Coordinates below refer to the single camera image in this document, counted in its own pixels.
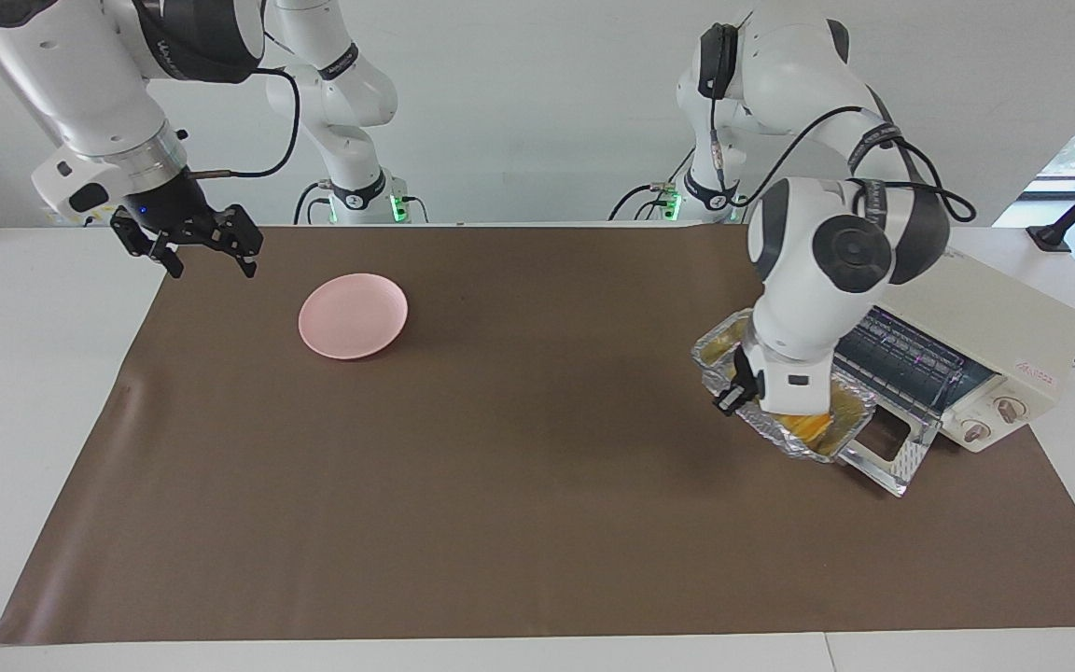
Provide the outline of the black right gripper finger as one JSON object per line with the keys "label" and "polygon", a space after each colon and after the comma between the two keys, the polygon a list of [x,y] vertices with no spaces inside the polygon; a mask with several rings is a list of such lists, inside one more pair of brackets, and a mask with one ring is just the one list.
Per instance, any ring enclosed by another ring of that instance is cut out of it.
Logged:
{"label": "black right gripper finger", "polygon": [[132,257],[146,257],[152,262],[161,264],[167,275],[172,278],[180,278],[183,275],[182,259],[174,248],[168,246],[168,237],[164,232],[155,239],[149,238],[131,213],[115,213],[111,217],[111,230],[119,238],[124,251]]}
{"label": "black right gripper finger", "polygon": [[213,214],[212,248],[230,256],[247,278],[257,272],[257,256],[263,246],[263,232],[242,205],[230,205]]}

